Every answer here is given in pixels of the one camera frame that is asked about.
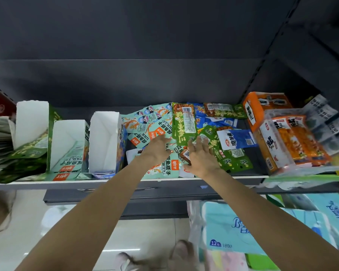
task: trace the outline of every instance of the leg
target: leg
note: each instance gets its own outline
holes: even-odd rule
[[[190,243],[180,240],[176,243],[168,260],[170,271],[196,271],[193,255],[190,255]]]
[[[118,271],[148,271],[147,266],[136,265],[127,253],[116,256],[116,270]]]

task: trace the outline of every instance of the finger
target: finger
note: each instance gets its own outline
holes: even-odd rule
[[[190,151],[190,153],[196,151],[195,148],[194,148],[194,146],[193,146],[192,140],[188,140],[187,148],[188,148],[188,150]]]
[[[202,141],[202,148],[205,152],[209,152],[208,150],[208,138],[204,138]]]
[[[184,164],[183,165],[183,169],[186,171],[186,172],[190,172],[192,173],[192,166],[188,165],[188,164]]]
[[[196,138],[196,150],[198,151],[198,150],[201,150],[201,149],[203,149],[202,139],[201,139],[200,136],[197,136],[197,138]]]

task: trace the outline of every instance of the tiled floor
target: tiled floor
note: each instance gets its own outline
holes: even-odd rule
[[[73,206],[47,206],[45,190],[21,190],[13,205],[9,227],[0,232],[0,271],[13,271],[40,238]],[[94,270],[113,270],[121,251],[136,260],[148,260],[165,270],[177,240],[187,239],[189,223],[183,219],[121,220],[99,257]]]

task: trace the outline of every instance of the person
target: person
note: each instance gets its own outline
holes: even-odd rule
[[[36,244],[16,271],[89,271],[99,258],[127,202],[143,175],[170,155],[158,136],[107,183],[78,203]],[[188,142],[191,166],[186,170],[205,180],[235,211],[258,244],[282,271],[339,270],[339,251],[296,218],[273,205],[222,170],[208,141]],[[176,244],[171,270],[192,270],[186,242]],[[121,270],[136,270],[120,254]]]

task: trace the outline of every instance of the clear plastic packaging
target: clear plastic packaging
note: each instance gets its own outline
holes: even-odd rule
[[[320,141],[315,142],[314,136],[308,132],[309,141],[312,139],[313,148],[317,148],[319,156],[322,156],[321,161],[312,161],[313,166],[304,167],[297,165],[294,162],[289,150],[287,149],[281,134],[273,123],[273,118],[281,116],[297,116],[306,115],[303,109],[269,109],[264,111],[264,121],[259,127],[257,134],[254,133],[255,139],[264,140],[266,149],[262,145],[262,141],[258,141],[263,157],[266,160],[267,167],[270,171],[271,177],[283,177],[283,176],[306,176],[315,175],[324,172],[339,171],[339,140],[331,129],[324,123],[317,123],[316,127],[313,127],[312,132],[315,133],[318,129],[324,132],[324,135]],[[322,121],[322,118],[317,117],[317,112],[311,114],[311,119],[317,122]]]

